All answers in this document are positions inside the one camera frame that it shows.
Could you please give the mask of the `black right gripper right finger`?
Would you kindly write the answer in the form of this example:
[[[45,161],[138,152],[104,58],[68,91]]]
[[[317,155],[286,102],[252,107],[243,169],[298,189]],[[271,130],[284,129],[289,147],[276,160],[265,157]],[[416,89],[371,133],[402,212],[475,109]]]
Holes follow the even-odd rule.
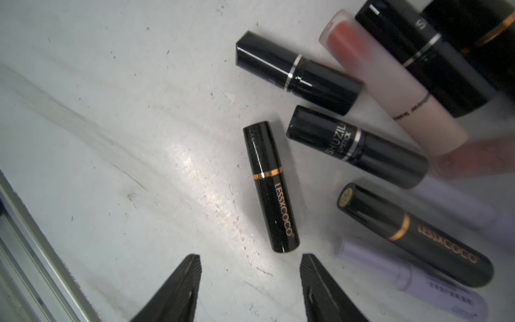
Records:
[[[308,322],[368,322],[314,254],[303,254],[300,279]]]

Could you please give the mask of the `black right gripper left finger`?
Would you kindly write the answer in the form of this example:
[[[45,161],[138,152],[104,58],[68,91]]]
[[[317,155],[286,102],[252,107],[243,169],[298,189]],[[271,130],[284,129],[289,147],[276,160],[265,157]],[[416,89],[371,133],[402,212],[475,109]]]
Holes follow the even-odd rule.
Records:
[[[201,257],[189,254],[131,320],[194,321],[201,274]]]

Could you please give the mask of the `black gold-band lipstick Lessxcoco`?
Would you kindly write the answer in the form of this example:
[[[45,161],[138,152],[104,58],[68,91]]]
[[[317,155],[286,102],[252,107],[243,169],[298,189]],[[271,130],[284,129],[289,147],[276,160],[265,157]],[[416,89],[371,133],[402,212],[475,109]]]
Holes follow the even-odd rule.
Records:
[[[485,255],[355,183],[343,188],[337,207],[371,232],[467,287],[485,287],[494,277],[494,266]]]

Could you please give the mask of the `lilac lip gloss tube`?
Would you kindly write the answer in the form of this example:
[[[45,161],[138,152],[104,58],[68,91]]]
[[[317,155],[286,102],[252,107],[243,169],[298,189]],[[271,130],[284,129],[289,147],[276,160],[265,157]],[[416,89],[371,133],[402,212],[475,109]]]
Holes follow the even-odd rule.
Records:
[[[386,252],[341,237],[336,241],[334,255],[377,276],[396,290],[464,321],[488,319],[488,304],[481,295]]]

